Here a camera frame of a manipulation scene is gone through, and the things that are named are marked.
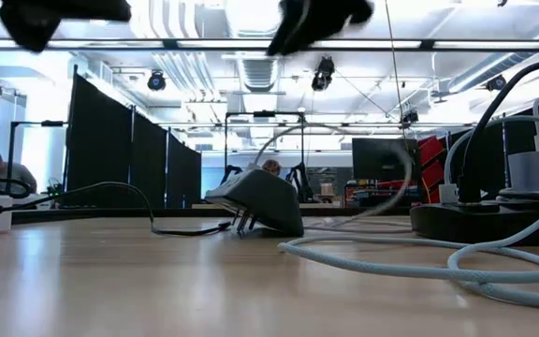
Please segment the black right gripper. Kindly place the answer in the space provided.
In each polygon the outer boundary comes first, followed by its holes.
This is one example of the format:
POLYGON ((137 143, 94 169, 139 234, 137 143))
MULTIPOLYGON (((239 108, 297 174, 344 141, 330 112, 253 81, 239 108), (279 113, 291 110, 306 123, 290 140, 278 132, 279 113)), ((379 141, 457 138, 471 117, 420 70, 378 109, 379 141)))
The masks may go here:
POLYGON ((373 16, 371 0, 280 0, 282 21, 267 55, 288 55, 340 31, 347 22, 360 24, 373 16))

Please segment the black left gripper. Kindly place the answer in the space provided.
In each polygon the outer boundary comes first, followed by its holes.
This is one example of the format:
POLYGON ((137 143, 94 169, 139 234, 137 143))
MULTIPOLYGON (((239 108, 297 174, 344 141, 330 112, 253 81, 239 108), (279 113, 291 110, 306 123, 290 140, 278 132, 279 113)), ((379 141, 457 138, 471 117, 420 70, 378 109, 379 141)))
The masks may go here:
POLYGON ((1 0, 0 22, 17 45, 42 52, 62 20, 129 22, 126 0, 1 0))

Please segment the black power adapter brick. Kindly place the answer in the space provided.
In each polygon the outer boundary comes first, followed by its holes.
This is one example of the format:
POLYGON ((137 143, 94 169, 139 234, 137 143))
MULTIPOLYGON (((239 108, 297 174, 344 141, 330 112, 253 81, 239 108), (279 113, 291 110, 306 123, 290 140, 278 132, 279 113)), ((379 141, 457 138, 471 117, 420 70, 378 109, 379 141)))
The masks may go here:
POLYGON ((303 222, 296 189, 287 181, 263 169, 255 168, 236 174, 209 190, 205 199, 240 218, 237 232, 256 223, 283 233, 302 237, 303 222))

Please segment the person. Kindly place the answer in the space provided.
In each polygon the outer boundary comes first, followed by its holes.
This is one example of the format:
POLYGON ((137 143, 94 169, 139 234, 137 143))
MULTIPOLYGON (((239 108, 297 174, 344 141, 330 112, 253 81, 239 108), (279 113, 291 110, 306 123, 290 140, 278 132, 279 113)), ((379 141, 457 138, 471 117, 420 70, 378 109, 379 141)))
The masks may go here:
POLYGON ((270 174, 272 174, 272 175, 274 175, 276 177, 278 177, 280 175, 281 169, 282 169, 280 163, 275 159, 267 159, 262 164, 261 168, 264 171, 266 171, 266 172, 268 172, 268 173, 270 173, 270 174))
POLYGON ((30 170, 26 166, 19 163, 12 162, 9 164, 8 162, 5 162, 0 154, 0 179, 7 178, 8 169, 11 169, 10 178, 12 180, 21 181, 28 184, 30 186, 31 194, 36 192, 37 182, 30 170))

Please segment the black monitor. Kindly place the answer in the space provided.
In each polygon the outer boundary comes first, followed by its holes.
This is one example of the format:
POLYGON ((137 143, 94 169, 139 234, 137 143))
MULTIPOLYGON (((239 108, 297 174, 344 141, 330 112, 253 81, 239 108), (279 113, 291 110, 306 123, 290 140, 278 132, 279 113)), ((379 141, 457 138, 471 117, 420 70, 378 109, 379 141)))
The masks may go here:
POLYGON ((411 180, 421 176, 420 151, 416 139, 352 139, 355 179, 395 181, 405 177, 405 166, 393 149, 408 153, 412 160, 411 180))

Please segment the red tool shelf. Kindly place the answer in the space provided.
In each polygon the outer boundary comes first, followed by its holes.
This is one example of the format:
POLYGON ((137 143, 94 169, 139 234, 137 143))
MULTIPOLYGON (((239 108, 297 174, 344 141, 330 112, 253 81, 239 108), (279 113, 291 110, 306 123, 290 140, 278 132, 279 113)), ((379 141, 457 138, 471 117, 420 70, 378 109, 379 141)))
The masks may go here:
MULTIPOLYGON (((369 208, 377 206, 396 196, 404 180, 396 181, 349 181, 344 188, 345 208, 369 208)), ((398 206, 409 207, 422 201, 422 189, 415 181, 410 181, 404 189, 398 206)))

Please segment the red storage bins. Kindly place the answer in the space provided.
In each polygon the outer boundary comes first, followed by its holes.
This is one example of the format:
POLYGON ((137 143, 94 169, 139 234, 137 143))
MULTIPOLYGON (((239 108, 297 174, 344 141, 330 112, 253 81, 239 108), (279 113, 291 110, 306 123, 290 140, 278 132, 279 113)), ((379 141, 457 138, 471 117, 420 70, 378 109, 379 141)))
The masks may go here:
POLYGON ((421 164, 421 182, 426 203, 439 203, 439 186, 444 183, 446 148, 437 137, 418 142, 421 164))

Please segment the black power strip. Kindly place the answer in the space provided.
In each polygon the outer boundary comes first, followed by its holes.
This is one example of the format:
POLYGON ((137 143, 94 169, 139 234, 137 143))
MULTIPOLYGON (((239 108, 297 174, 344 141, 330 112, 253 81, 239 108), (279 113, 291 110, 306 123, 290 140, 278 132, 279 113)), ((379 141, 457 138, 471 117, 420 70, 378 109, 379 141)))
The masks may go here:
MULTIPOLYGON (((539 192, 502 190, 477 206, 433 203, 410 211, 412 230, 427 239, 479 243, 505 239, 539 219, 539 192)), ((539 229, 517 243, 539 246, 539 229)))

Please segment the black gantry frame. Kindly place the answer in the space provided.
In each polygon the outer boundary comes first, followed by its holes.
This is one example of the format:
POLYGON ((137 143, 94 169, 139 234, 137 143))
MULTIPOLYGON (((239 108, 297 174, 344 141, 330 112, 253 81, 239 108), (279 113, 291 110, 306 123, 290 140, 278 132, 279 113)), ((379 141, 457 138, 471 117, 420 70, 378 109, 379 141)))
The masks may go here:
MULTIPOLYGON (((228 112, 226 114, 225 120, 224 120, 224 162, 225 162, 225 174, 222 180, 222 183, 224 183, 227 178, 229 177, 229 174, 232 171, 235 171, 237 173, 241 172, 240 168, 235 168, 231 165, 228 165, 227 163, 227 157, 228 157, 228 146, 227 146, 227 136, 228 136, 228 118, 235 115, 248 115, 248 112, 228 112)), ((291 182, 295 183, 295 186, 298 191, 299 201, 306 203, 307 201, 311 201, 313 199, 312 190, 309 186, 308 179, 307 179, 307 173, 306 173, 306 165, 304 164, 305 160, 305 150, 304 150, 304 128, 306 127, 306 119, 305 119, 305 113, 304 112, 277 112, 277 111, 268 111, 268 110, 262 110, 262 111, 255 111, 252 112, 251 115, 253 117, 275 117, 276 115, 296 115, 298 117, 298 121, 295 123, 294 126, 290 127, 289 129, 285 130, 280 135, 276 135, 274 138, 269 140, 264 147, 260 150, 258 155, 262 155, 262 153, 265 151, 265 149, 269 146, 269 144, 278 139, 281 136, 284 136, 285 134, 294 131, 296 129, 300 129, 300 159, 301 162, 294 167, 294 171, 297 171, 299 173, 299 178, 296 176, 295 173, 290 173, 288 175, 288 178, 291 182)))
POLYGON ((36 179, 37 191, 46 192, 62 183, 66 156, 65 121, 12 121, 9 126, 6 160, 28 168, 36 179))

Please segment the black light rail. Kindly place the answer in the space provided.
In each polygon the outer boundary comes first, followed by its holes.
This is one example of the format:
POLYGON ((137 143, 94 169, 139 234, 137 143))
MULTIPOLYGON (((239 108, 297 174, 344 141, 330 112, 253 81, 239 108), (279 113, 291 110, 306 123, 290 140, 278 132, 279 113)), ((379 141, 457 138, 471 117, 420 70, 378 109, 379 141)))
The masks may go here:
MULTIPOLYGON (((101 38, 53 39, 51 51, 264 51, 267 38, 101 38)), ((328 39, 310 46, 313 51, 401 52, 539 52, 539 39, 328 39)))

